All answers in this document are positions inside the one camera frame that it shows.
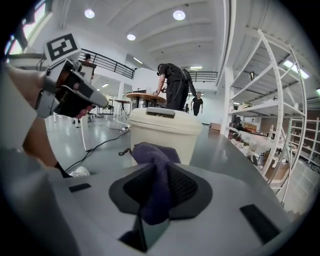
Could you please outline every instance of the trash bin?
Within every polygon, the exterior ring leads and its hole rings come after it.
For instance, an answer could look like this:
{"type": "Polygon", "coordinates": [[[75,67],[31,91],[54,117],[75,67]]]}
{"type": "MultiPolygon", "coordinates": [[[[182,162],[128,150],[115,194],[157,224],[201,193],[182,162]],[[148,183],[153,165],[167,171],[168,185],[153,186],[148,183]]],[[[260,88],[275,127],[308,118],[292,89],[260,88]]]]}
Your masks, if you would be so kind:
{"type": "Polygon", "coordinates": [[[182,164],[188,165],[202,124],[183,111],[166,108],[136,108],[130,114],[131,149],[147,142],[174,148],[182,164]]]}

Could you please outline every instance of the black sock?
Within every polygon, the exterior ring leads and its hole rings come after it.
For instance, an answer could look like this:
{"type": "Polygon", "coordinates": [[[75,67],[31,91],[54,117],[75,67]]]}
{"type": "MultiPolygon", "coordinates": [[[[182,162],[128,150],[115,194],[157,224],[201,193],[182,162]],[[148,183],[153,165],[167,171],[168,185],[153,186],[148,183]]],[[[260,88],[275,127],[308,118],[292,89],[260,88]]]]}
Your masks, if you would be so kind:
{"type": "Polygon", "coordinates": [[[59,169],[59,171],[62,174],[62,177],[64,177],[64,178],[72,178],[72,176],[70,176],[68,173],[66,173],[66,171],[61,167],[59,162],[57,162],[54,167],[59,169]]]}

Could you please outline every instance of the white table leg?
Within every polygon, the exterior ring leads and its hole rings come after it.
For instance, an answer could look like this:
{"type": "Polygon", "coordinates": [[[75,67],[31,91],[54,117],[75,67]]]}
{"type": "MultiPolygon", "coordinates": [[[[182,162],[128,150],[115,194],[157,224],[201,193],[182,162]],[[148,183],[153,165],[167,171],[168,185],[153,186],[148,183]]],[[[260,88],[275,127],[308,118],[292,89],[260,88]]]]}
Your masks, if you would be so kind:
{"type": "Polygon", "coordinates": [[[88,151],[91,149],[90,138],[89,138],[89,128],[88,128],[88,115],[86,114],[81,118],[81,133],[84,150],[88,151]]]}

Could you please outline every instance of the purple cloth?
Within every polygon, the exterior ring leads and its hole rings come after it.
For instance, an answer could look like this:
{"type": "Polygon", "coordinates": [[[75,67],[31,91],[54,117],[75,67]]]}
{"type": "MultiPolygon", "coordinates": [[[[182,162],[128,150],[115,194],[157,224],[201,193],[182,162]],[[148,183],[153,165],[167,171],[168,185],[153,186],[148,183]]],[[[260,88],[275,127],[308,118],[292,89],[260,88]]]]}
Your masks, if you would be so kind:
{"type": "Polygon", "coordinates": [[[162,223],[169,218],[171,209],[167,163],[180,163],[179,156],[174,148],[146,142],[134,145],[131,155],[138,164],[154,163],[156,166],[150,197],[141,206],[141,217],[149,225],[162,223]]]}

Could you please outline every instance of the black gripper pad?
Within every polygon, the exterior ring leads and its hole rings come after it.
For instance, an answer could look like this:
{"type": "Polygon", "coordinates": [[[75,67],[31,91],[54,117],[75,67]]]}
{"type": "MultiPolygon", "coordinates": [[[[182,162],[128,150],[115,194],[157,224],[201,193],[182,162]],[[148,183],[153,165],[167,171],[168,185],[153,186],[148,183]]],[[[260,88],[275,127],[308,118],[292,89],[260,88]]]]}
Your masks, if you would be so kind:
{"type": "Polygon", "coordinates": [[[59,87],[55,97],[60,102],[54,111],[59,115],[74,118],[81,110],[85,110],[92,103],[76,95],[71,89],[59,87]]]}

